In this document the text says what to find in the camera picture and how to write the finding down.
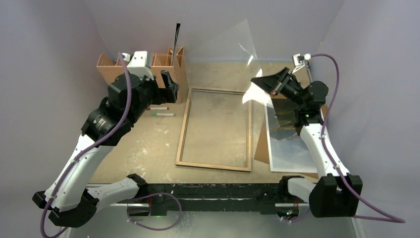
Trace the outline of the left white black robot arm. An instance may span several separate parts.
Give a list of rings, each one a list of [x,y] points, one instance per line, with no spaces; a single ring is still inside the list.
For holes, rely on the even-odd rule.
[[[54,225],[78,228],[109,205],[131,199],[136,203],[146,200],[148,184],[137,174],[101,187],[89,189],[87,184],[146,108],[177,101],[179,85],[168,71],[162,71],[161,75],[163,88],[154,77],[132,73],[121,74],[108,85],[108,95],[88,115],[75,150],[57,180],[32,198],[39,208],[45,209],[45,216]]]

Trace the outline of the clear acrylic sheet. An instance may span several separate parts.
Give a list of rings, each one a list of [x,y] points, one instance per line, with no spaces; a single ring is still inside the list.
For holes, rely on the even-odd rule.
[[[263,76],[247,20],[204,40],[187,53],[190,85],[244,92],[241,102],[270,103],[251,80]]]

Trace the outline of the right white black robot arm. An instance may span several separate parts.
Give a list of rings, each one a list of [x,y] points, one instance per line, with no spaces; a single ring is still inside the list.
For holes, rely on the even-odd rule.
[[[318,174],[317,183],[300,176],[283,177],[279,182],[279,198],[289,202],[298,197],[309,204],[310,212],[317,218],[355,216],[363,182],[342,165],[329,140],[326,117],[321,111],[328,87],[321,81],[302,87],[287,67],[276,74],[254,77],[251,83],[271,96],[281,94],[296,105],[294,127]]]

